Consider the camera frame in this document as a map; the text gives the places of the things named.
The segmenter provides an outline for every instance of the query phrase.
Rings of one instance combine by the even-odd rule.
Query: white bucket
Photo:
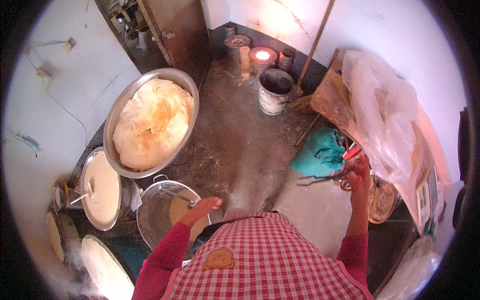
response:
[[[258,89],[260,109],[269,116],[279,115],[291,100],[293,85],[293,78],[285,71],[279,69],[263,71]]]

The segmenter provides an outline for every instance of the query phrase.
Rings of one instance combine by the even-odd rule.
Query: flame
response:
[[[255,54],[255,56],[259,60],[267,60],[270,57],[270,54],[268,54],[268,52],[265,52],[265,51],[259,51],[257,52],[257,54]]]

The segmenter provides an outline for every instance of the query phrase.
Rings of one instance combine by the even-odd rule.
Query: wooden pole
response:
[[[297,91],[300,90],[300,85],[301,82],[303,81],[303,77],[305,76],[305,73],[307,72],[308,66],[310,65],[310,62],[312,61],[313,54],[315,52],[315,49],[317,49],[317,44],[318,41],[320,40],[320,37],[322,36],[322,32],[324,31],[325,24],[327,23],[328,17],[330,16],[330,13],[332,12],[333,5],[335,3],[335,0],[330,0],[327,6],[327,10],[325,11],[324,18],[322,19],[322,23],[320,24],[320,28],[318,28],[318,33],[317,36],[315,37],[315,40],[313,41],[312,49],[310,50],[310,54],[307,57],[307,61],[305,62],[305,65],[303,66],[303,70],[301,71],[300,77],[297,80]]]

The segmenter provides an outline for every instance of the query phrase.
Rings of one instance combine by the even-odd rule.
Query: pot handle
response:
[[[160,174],[160,175],[157,175],[157,176],[153,177],[153,183],[157,182],[157,181],[155,181],[155,179],[157,179],[159,177],[162,177],[162,176],[166,178],[165,180],[169,180],[168,177],[165,174]]]

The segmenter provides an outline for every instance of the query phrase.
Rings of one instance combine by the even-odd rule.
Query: teal plastic bag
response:
[[[331,176],[344,163],[345,148],[339,144],[338,136],[335,128],[311,132],[302,150],[290,162],[290,168],[305,176]]]

